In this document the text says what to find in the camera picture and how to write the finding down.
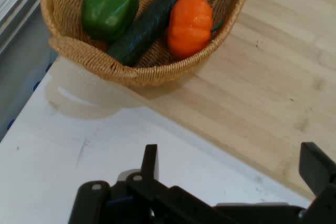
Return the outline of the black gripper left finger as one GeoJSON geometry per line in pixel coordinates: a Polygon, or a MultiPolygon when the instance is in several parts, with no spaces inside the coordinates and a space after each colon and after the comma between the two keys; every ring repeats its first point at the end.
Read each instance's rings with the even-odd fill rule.
{"type": "Polygon", "coordinates": [[[180,187],[166,187],[157,180],[158,149],[145,147],[141,169],[110,186],[96,180],[77,191],[69,223],[230,223],[180,187]]]}

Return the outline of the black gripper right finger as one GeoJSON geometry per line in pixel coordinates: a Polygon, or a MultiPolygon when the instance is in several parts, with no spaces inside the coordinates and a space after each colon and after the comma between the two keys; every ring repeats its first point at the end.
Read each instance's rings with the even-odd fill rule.
{"type": "Polygon", "coordinates": [[[299,174],[316,196],[300,223],[335,223],[335,162],[315,143],[303,142],[299,174]]]}

